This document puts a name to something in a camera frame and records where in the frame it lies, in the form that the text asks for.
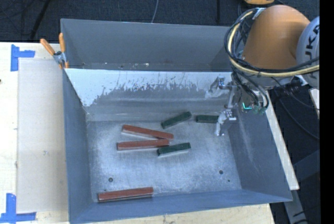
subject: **black cable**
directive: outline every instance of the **black cable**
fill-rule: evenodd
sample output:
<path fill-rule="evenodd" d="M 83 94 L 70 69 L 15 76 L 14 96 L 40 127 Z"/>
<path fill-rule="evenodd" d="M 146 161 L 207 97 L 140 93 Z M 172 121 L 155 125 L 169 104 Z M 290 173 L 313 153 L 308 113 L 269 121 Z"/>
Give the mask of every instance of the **black cable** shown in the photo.
<path fill-rule="evenodd" d="M 276 83 L 277 83 L 281 88 L 284 88 L 284 89 L 286 90 L 285 93 L 287 93 L 287 95 L 285 95 L 285 97 L 292 97 L 293 99 L 295 99 L 296 101 L 298 101 L 298 102 L 301 103 L 302 105 L 304 105 L 304 106 L 306 106 L 306 107 L 309 107 L 309 108 L 311 108 L 311 109 L 315 109 L 315 110 L 317 110 L 317 111 L 320 111 L 319 108 L 317 108 L 317 107 L 315 107 L 315 106 L 312 106 L 312 105 L 309 105 L 309 104 L 306 104 L 305 102 L 299 100 L 299 99 L 293 94 L 293 92 L 292 92 L 291 90 L 288 89 L 289 86 L 287 86 L 287 85 L 285 85 L 285 86 L 282 85 L 282 84 L 279 83 L 279 81 L 278 81 L 276 78 L 274 78 L 274 77 L 272 77 L 272 79 L 273 79 L 274 81 L 276 81 Z"/>
<path fill-rule="evenodd" d="M 259 86 L 259 84 L 256 84 L 252 79 L 250 79 L 249 76 L 246 76 L 245 74 L 243 74 L 241 71 L 233 68 L 234 72 L 240 74 L 242 77 L 244 77 L 247 81 L 249 81 L 256 89 L 258 89 L 262 94 L 263 96 L 265 96 L 266 98 L 266 106 L 264 106 L 264 108 L 268 108 L 269 106 L 269 98 L 268 98 L 268 95 L 265 93 L 265 91 Z"/>
<path fill-rule="evenodd" d="M 241 80 L 239 79 L 239 77 L 237 76 L 236 72 L 233 71 L 233 73 L 231 74 L 231 76 L 233 77 L 233 80 L 234 82 L 236 82 L 236 84 L 239 86 L 239 87 L 242 87 L 243 90 L 251 96 L 251 98 L 254 100 L 255 104 L 257 106 L 259 106 L 259 99 L 258 97 L 256 96 L 256 94 L 247 86 L 245 85 L 244 83 L 241 82 Z"/>
<path fill-rule="evenodd" d="M 320 140 L 319 137 L 317 137 L 316 135 L 312 134 L 310 131 L 308 131 L 306 128 L 304 128 L 298 121 L 296 118 L 293 117 L 293 115 L 289 112 L 288 108 L 286 108 L 286 106 L 284 105 L 284 103 L 281 100 L 278 100 L 283 109 L 286 111 L 286 113 L 289 115 L 289 117 L 296 123 L 297 126 L 299 126 L 307 135 L 309 135 L 310 137 L 316 139 L 316 140 Z"/>

